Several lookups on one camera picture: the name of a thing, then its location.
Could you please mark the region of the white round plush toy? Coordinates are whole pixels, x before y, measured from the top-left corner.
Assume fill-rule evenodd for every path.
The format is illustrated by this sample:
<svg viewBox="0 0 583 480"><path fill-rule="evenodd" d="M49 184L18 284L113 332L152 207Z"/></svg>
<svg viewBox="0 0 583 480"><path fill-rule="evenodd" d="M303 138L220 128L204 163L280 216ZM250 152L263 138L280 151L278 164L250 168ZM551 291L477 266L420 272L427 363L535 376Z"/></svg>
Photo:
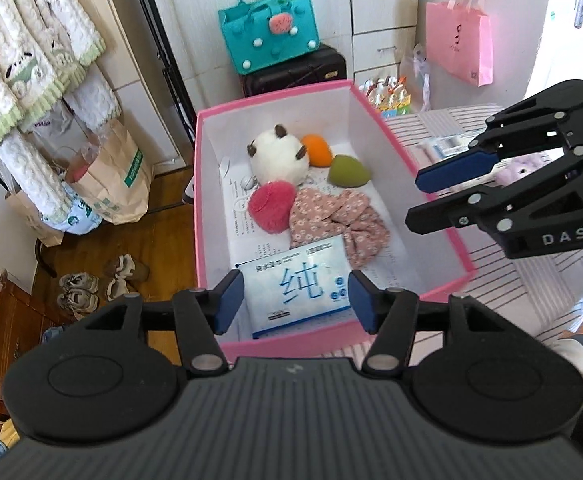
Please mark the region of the white round plush toy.
<svg viewBox="0 0 583 480"><path fill-rule="evenodd" d="M307 147L283 125L260 133L247 145L247 154L259 185L285 181L299 186L308 177Z"/></svg>

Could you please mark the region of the purple plush toy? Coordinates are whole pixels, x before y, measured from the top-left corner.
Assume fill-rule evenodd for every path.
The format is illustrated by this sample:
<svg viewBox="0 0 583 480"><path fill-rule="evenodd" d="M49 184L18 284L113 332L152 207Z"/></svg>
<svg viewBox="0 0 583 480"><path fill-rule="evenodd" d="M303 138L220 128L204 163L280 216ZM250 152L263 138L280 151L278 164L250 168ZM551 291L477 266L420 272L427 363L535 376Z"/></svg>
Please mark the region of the purple plush toy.
<svg viewBox="0 0 583 480"><path fill-rule="evenodd" d="M511 185L542 168L546 161L539 154L519 156L502 162L494 175L494 181L500 186Z"/></svg>

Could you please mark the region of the red fluffy pouch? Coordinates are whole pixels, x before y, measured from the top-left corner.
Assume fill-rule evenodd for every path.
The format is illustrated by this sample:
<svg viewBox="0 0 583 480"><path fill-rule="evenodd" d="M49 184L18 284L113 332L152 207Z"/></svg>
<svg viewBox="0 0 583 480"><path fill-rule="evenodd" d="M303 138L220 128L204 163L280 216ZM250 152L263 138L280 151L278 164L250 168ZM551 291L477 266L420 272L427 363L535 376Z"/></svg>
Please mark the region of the red fluffy pouch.
<svg viewBox="0 0 583 480"><path fill-rule="evenodd" d="M297 188L286 181L273 181L260 186L249 198L248 211L262 230L279 234L289 228L289 219Z"/></svg>

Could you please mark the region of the black suitcase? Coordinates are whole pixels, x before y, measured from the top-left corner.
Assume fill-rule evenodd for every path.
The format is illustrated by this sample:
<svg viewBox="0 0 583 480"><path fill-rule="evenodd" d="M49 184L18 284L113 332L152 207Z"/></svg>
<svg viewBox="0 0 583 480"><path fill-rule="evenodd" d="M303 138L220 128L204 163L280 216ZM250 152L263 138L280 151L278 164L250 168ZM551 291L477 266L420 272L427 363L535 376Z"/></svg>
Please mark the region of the black suitcase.
<svg viewBox="0 0 583 480"><path fill-rule="evenodd" d="M328 44L321 44L313 52L239 77L245 98L346 78L346 59Z"/></svg>

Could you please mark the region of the white door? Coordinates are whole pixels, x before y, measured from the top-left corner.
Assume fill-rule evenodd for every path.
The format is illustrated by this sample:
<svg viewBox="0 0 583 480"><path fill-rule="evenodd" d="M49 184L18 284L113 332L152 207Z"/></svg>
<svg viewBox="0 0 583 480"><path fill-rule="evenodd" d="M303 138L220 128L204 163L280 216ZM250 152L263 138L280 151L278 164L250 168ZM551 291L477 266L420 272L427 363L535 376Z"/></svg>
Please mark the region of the white door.
<svg viewBox="0 0 583 480"><path fill-rule="evenodd" d="M575 0L547 0L545 21L526 95L568 79L583 79L583 24L573 27Z"/></svg>

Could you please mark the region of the blue wet wipes pack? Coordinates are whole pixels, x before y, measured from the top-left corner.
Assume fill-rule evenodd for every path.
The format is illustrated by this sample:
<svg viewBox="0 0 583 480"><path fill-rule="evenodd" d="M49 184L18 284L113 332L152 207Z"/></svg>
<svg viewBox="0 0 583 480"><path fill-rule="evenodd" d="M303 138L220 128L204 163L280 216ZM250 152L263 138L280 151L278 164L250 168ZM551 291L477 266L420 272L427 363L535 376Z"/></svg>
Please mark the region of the blue wet wipes pack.
<svg viewBox="0 0 583 480"><path fill-rule="evenodd" d="M342 236L238 264L252 337L349 309L351 266Z"/></svg>

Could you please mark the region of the white wipes pack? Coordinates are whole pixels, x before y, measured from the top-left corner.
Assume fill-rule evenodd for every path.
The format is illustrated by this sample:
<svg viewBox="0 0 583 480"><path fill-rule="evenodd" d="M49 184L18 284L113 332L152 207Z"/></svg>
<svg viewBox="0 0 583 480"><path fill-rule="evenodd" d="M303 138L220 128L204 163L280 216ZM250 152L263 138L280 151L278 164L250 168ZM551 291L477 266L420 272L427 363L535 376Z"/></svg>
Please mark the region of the white wipes pack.
<svg viewBox="0 0 583 480"><path fill-rule="evenodd" d="M469 143L479 134L479 131L469 131L449 136L434 136L417 144L417 148L423 154L427 165L441 162L464 153L469 148Z"/></svg>

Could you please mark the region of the colourful milk bottle pack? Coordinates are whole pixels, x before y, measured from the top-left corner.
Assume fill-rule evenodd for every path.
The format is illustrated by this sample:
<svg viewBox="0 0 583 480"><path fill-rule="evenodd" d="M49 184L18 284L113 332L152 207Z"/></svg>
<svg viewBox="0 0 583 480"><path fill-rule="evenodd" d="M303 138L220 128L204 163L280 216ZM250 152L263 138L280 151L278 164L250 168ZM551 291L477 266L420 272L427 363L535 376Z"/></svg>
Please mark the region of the colourful milk bottle pack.
<svg viewBox="0 0 583 480"><path fill-rule="evenodd" d="M406 89L405 76L367 79L359 85L369 104L384 119L410 114L412 96Z"/></svg>

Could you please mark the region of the orange sponge egg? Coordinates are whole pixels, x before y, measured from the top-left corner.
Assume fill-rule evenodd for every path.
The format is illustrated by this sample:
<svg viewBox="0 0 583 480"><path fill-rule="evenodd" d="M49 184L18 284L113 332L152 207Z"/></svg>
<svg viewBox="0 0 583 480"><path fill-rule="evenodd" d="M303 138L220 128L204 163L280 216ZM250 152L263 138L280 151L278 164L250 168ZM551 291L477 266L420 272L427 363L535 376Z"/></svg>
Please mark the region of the orange sponge egg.
<svg viewBox="0 0 583 480"><path fill-rule="evenodd" d="M323 136L307 134L301 139L301 143L307 149L309 163L312 167L327 168L331 166L334 155Z"/></svg>

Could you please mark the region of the white fluffy robe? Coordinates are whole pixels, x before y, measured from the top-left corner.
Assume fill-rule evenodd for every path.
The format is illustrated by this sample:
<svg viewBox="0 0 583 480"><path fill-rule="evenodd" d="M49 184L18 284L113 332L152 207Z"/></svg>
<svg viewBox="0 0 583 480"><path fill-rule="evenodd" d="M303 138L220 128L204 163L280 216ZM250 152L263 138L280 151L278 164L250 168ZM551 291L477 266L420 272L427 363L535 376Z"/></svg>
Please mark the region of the white fluffy robe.
<svg viewBox="0 0 583 480"><path fill-rule="evenodd" d="M97 66L106 49L78 0L0 0L0 161L52 222L67 218L72 200L23 133L61 102L92 131L120 116Z"/></svg>

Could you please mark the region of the floral pink cloth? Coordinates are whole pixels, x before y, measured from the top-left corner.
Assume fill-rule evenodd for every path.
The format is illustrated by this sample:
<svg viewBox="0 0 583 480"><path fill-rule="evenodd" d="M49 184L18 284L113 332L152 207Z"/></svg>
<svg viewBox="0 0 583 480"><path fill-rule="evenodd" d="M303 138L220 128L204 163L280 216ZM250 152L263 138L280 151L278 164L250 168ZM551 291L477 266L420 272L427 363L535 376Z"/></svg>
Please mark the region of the floral pink cloth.
<svg viewBox="0 0 583 480"><path fill-rule="evenodd" d="M290 247L341 236L352 269L361 269L389 246L390 232L369 196L346 190L338 195L302 188L293 202Z"/></svg>

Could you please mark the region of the green sponge egg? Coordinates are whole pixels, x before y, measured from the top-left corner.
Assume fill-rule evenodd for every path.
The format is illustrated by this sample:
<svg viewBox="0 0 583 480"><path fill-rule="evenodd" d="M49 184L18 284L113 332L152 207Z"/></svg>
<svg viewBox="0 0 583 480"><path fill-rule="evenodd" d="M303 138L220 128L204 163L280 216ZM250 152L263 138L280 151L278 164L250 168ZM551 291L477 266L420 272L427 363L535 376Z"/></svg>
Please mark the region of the green sponge egg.
<svg viewBox="0 0 583 480"><path fill-rule="evenodd" d="M327 181L339 188L361 188L371 179L371 172L358 159L342 154L334 157L327 176Z"/></svg>

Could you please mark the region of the grey three-door wardrobe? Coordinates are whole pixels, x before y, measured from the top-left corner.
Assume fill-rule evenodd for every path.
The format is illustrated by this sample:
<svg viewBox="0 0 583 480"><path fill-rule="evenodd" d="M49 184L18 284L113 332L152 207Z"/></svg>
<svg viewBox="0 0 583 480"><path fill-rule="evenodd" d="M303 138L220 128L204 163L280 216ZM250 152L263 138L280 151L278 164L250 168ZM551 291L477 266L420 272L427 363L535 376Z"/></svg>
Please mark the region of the grey three-door wardrobe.
<svg viewBox="0 0 583 480"><path fill-rule="evenodd" d="M188 96L203 110L241 96L237 70L251 68L247 55L234 62L221 29L221 12L262 0L154 0ZM346 76L358 84L395 76L415 44L418 0L311 0L317 28L312 47L327 44L346 61ZM282 0L264 11L264 35L251 39L262 50L270 38L305 31L300 11Z"/></svg>

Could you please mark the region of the pink storage box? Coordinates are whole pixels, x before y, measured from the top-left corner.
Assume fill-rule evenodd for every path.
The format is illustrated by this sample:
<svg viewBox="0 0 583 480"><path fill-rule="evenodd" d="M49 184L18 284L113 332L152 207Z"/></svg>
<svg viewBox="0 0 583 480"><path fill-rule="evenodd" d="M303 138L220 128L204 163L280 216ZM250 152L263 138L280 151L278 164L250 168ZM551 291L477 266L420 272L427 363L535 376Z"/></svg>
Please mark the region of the pink storage box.
<svg viewBox="0 0 583 480"><path fill-rule="evenodd" d="M290 162L301 139L314 134L337 159L351 157L369 172L359 188L340 188L324 168L305 169L295 197L285 202L280 177L254 182L249 146L284 139L267 152L267 165ZM309 358L366 344L347 289L348 274L363 271L380 287L443 300L458 292L475 268L461 238L429 237L406 228L406 212L424 200L416 167L361 93L348 81L313 84L203 110L195 147L197 278L212 286L232 270L244 275L244 300L223 326L221 348L241 356ZM284 203L274 233L259 214Z"/></svg>

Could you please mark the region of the pink paper bag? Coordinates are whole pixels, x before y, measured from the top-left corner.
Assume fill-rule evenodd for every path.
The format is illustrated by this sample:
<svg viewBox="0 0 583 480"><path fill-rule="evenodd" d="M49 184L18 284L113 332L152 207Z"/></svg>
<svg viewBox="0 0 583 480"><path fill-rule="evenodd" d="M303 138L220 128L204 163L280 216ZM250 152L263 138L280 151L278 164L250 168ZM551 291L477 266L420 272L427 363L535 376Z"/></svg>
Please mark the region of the pink paper bag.
<svg viewBox="0 0 583 480"><path fill-rule="evenodd" d="M428 61L474 87L494 78L492 23L485 0L426 4Z"/></svg>

